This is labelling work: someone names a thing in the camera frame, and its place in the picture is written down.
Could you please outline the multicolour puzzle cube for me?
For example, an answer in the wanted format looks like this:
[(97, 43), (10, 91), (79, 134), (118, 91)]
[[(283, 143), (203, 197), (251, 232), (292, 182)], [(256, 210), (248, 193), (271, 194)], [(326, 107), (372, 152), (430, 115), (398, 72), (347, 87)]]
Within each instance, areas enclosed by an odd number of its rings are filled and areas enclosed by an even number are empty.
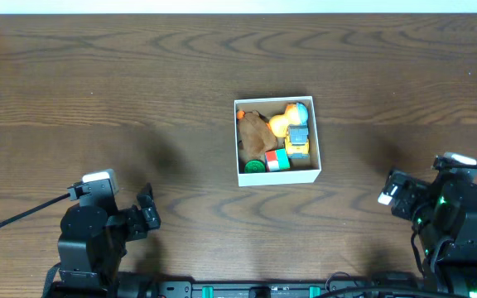
[(287, 152), (283, 148), (267, 151), (265, 153), (265, 160), (267, 170), (270, 172), (287, 171), (291, 168)]

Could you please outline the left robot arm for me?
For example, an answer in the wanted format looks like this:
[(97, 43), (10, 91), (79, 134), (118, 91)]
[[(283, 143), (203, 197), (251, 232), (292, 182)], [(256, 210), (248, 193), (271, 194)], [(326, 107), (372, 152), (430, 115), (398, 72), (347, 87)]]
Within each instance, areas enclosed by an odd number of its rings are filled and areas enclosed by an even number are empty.
[(110, 180), (78, 182), (69, 189), (78, 203), (60, 222), (60, 262), (46, 275), (44, 297), (157, 297), (151, 276), (119, 271), (126, 243), (144, 239), (161, 227), (147, 184), (137, 205), (119, 209)]

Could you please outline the green round ridged disc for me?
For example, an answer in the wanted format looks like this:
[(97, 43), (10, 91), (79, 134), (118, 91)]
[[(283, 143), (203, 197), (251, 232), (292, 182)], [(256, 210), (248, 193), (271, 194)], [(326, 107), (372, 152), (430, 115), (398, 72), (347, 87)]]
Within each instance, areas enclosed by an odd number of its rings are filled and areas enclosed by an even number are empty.
[(244, 172), (246, 174), (264, 173), (265, 171), (266, 171), (266, 166), (260, 160), (248, 161), (244, 166)]

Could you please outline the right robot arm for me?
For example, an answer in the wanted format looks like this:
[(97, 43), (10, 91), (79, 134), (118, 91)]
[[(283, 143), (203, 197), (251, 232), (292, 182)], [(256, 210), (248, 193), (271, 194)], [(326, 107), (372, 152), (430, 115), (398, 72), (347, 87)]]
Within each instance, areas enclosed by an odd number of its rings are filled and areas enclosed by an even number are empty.
[(429, 291), (477, 297), (476, 171), (442, 167), (430, 183), (392, 170), (379, 196), (420, 238), (425, 257), (417, 266)]

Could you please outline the orange rubber duck toy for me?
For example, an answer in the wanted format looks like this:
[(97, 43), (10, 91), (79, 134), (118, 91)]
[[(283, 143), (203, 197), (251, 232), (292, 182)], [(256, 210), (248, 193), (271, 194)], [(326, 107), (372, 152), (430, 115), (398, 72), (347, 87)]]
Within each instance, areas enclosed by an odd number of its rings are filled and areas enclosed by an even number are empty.
[(307, 125), (308, 116), (308, 110), (303, 103), (289, 103), (285, 112), (273, 116), (268, 125), (275, 137), (285, 137), (290, 126)]

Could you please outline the brown plush toy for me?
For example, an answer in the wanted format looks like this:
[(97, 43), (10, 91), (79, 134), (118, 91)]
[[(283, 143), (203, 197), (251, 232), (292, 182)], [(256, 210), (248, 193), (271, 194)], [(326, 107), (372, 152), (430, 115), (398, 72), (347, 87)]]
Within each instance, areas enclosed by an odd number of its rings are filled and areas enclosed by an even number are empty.
[(278, 140), (258, 111), (239, 110), (236, 117), (238, 146), (243, 150), (245, 161), (261, 160), (267, 151), (277, 149)]

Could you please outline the grey yellow toy truck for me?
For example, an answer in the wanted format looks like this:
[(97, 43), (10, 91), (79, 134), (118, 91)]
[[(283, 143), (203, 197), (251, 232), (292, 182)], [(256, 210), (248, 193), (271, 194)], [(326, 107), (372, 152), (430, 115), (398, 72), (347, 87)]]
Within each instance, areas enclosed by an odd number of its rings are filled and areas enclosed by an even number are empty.
[(285, 137), (285, 150), (289, 158), (305, 159), (310, 155), (309, 129), (306, 125), (291, 125)]

